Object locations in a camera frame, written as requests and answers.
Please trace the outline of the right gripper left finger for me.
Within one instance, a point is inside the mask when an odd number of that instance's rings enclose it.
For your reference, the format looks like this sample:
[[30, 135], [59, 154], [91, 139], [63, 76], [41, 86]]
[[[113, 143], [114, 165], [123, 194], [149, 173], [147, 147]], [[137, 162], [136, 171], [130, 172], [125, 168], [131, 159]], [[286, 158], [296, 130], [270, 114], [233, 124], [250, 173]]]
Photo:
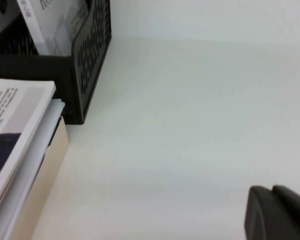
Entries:
[[300, 240], [300, 212], [288, 211], [272, 189], [251, 186], [244, 231], [247, 240]]

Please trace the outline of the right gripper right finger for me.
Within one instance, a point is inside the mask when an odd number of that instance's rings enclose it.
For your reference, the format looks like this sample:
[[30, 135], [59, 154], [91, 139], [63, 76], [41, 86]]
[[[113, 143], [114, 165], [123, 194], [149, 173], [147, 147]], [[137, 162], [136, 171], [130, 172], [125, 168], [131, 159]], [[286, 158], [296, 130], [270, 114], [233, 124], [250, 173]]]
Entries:
[[272, 192], [279, 198], [284, 207], [292, 213], [300, 213], [300, 195], [283, 185], [274, 185]]

